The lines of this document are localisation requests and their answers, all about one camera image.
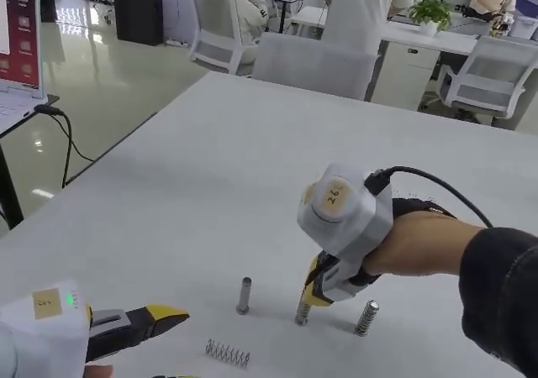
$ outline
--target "computer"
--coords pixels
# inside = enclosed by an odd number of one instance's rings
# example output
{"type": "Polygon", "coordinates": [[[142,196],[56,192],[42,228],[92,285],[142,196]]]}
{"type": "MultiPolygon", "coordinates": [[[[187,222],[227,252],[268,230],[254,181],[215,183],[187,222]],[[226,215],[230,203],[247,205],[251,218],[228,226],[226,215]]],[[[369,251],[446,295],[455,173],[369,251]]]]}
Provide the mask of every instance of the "computer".
{"type": "Polygon", "coordinates": [[[0,134],[46,101],[40,0],[0,0],[0,134]]]}

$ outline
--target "label on device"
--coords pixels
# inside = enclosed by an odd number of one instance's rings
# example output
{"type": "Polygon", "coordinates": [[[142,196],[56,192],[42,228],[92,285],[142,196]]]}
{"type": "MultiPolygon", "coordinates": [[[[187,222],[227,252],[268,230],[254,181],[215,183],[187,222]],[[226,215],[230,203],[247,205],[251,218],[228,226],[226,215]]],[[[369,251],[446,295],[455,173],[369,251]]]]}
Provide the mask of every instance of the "label on device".
{"type": "Polygon", "coordinates": [[[33,292],[32,297],[35,319],[52,318],[62,314],[60,292],[57,288],[33,292]]]}
{"type": "Polygon", "coordinates": [[[343,181],[334,179],[327,186],[327,191],[321,201],[321,210],[330,216],[338,215],[349,195],[350,188],[348,185],[343,181]]]}

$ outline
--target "compression spring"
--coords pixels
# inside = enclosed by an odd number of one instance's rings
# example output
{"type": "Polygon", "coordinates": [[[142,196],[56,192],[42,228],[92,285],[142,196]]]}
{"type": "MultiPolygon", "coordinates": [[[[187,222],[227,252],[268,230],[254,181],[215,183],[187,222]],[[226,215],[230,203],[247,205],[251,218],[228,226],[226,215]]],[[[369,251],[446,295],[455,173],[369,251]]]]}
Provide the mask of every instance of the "compression spring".
{"type": "Polygon", "coordinates": [[[368,334],[368,329],[370,328],[373,319],[376,317],[377,311],[379,311],[379,304],[377,304],[377,301],[368,301],[366,306],[364,307],[364,311],[362,311],[362,315],[359,318],[359,322],[357,322],[355,326],[356,334],[362,337],[368,334]]]}
{"type": "Polygon", "coordinates": [[[246,353],[226,344],[215,342],[213,339],[210,339],[205,346],[205,353],[214,359],[242,368],[246,368],[251,359],[250,352],[246,353]]]}
{"type": "Polygon", "coordinates": [[[295,323],[297,325],[303,326],[309,321],[310,308],[312,308],[312,306],[303,302],[303,298],[301,298],[297,307],[297,313],[295,314],[295,323]]]}

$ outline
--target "desk drawer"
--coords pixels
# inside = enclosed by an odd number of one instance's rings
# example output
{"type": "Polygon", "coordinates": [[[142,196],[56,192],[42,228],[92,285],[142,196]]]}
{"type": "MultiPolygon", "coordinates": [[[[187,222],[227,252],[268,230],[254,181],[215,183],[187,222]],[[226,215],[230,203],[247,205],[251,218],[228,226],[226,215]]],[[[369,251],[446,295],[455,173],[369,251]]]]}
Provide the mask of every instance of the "desk drawer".
{"type": "Polygon", "coordinates": [[[437,50],[391,42],[384,61],[391,63],[391,66],[416,66],[433,70],[438,57],[437,50]]]}

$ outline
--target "monitor screen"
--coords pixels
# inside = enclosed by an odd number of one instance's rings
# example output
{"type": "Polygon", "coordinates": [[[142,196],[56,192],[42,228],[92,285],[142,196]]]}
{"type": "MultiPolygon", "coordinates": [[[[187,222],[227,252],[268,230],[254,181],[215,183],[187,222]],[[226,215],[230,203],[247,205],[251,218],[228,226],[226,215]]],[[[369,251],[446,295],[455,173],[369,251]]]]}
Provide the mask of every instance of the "monitor screen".
{"type": "Polygon", "coordinates": [[[0,79],[38,88],[40,58],[35,4],[36,0],[0,0],[0,79]]]}

